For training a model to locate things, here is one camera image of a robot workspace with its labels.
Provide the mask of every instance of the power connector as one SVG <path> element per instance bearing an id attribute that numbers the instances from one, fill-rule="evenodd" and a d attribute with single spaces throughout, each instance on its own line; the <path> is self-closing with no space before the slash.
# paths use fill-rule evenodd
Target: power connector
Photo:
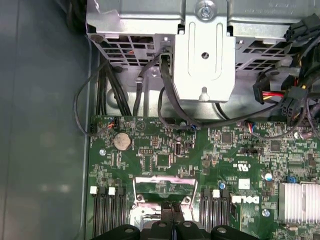
<path id="1" fill-rule="evenodd" d="M 284 96 L 281 109 L 281 114 L 289 118 L 295 116 L 300 112 L 303 99 L 307 96 L 308 92 L 306 89 L 301 87 L 293 86 L 287 95 Z"/>

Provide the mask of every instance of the motherboard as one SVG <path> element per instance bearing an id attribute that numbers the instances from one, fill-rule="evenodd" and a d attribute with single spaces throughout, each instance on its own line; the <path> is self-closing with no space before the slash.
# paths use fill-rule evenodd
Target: motherboard
<path id="1" fill-rule="evenodd" d="M 262 136 L 288 130 L 254 126 Z M 261 140 L 241 123 L 175 130 L 155 117 L 92 118 L 92 131 L 106 127 L 90 139 L 87 240 L 122 224 L 142 229 L 161 218 L 163 202 L 207 231 L 229 225 L 259 239 L 320 240 L 320 146 L 308 128 Z"/>

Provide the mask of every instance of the green circuit board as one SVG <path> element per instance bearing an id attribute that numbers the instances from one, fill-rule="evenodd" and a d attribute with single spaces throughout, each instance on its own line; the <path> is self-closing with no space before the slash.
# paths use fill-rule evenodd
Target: green circuit board
<path id="1" fill-rule="evenodd" d="M 204 191 L 219 190 L 223 185 L 230 196 L 242 198 L 229 202 L 230 226 L 260 239 L 314 240 L 319 236 L 317 224 L 288 225 L 279 220 L 279 183 L 312 182 L 320 177 L 318 140 L 300 137 L 300 133 L 310 131 L 308 128 L 268 141 L 253 137 L 240 124 L 181 131 L 164 127 L 154 117 L 94 116 L 92 127 L 96 131 L 115 120 L 116 125 L 105 134 L 90 139 L 86 239 L 116 225 L 129 224 L 137 195 L 146 203 L 179 203 L 188 196 L 194 220 L 208 228 L 204 222 L 208 216 L 201 205 Z M 254 131 L 275 136 L 286 132 L 287 126 L 255 122 Z M 272 180 L 266 180 L 266 174 Z M 185 182 L 166 181 L 166 176 Z M 160 181 L 144 181 L 152 177 Z M 114 189 L 119 190 L 121 198 L 103 202 L 97 198 L 99 191 L 112 196 Z"/>

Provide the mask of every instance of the gray metal panel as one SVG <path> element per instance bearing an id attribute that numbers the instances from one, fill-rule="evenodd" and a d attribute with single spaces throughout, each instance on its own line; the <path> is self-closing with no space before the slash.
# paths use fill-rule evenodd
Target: gray metal panel
<path id="1" fill-rule="evenodd" d="M 0 239 L 83 239 L 88 42 L 52 0 L 2 1 L 0 23 Z"/>

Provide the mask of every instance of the heatsink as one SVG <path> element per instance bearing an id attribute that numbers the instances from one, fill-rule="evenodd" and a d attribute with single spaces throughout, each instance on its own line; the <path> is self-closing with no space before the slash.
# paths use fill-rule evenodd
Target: heatsink
<path id="1" fill-rule="evenodd" d="M 320 185 L 281 183 L 279 220 L 284 223 L 320 223 Z"/>

